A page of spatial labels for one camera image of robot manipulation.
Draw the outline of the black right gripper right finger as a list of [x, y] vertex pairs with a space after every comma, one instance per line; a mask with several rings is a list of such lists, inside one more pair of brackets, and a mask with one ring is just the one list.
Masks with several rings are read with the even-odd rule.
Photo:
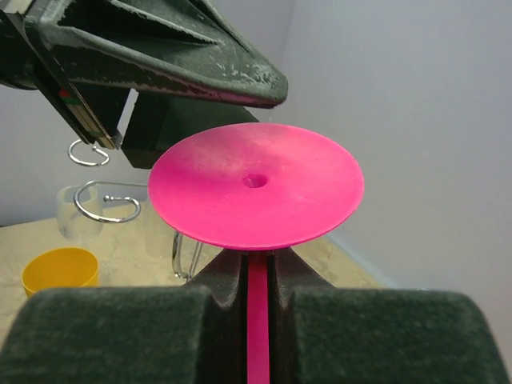
[[268, 259], [273, 383], [507, 383], [485, 316], [439, 290], [337, 288], [291, 249]]

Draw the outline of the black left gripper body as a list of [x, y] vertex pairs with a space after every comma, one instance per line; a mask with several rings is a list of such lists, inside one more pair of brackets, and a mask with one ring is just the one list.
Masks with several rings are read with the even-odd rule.
[[1, 2], [1, 84], [38, 90], [87, 144], [121, 147], [118, 131], [129, 90], [73, 83], [38, 36], [27, 33], [50, 1]]

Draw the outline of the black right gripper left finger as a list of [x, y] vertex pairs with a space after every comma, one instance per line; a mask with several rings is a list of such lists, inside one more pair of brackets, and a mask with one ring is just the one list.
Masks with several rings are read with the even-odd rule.
[[244, 259], [224, 250], [182, 286], [48, 289], [19, 311], [4, 383], [240, 383]]

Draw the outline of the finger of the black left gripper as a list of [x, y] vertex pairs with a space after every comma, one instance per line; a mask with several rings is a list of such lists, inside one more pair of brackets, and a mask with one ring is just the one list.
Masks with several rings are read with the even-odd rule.
[[288, 81], [208, 1], [36, 1], [34, 45], [75, 83], [272, 108]]
[[242, 106], [140, 93], [122, 141], [122, 152], [132, 167], [151, 168], [169, 148], [191, 135], [256, 121]]

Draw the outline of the pink plastic goblet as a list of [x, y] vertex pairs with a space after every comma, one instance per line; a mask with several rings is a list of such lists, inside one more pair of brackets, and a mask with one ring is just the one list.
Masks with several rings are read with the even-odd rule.
[[148, 195], [177, 232], [248, 252], [247, 380], [268, 383], [267, 256], [348, 219], [364, 195], [359, 164], [336, 142], [303, 128], [235, 124], [168, 149], [150, 172]]

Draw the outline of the clear glass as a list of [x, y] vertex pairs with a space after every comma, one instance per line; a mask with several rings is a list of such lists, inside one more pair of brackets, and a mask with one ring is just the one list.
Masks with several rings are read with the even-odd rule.
[[[57, 199], [57, 227], [61, 235], [74, 244], [85, 246], [92, 242], [102, 231], [103, 224], [83, 215], [74, 204], [74, 193], [79, 186], [62, 188]], [[102, 215], [102, 202], [95, 186], [80, 194], [79, 202], [90, 213]]]

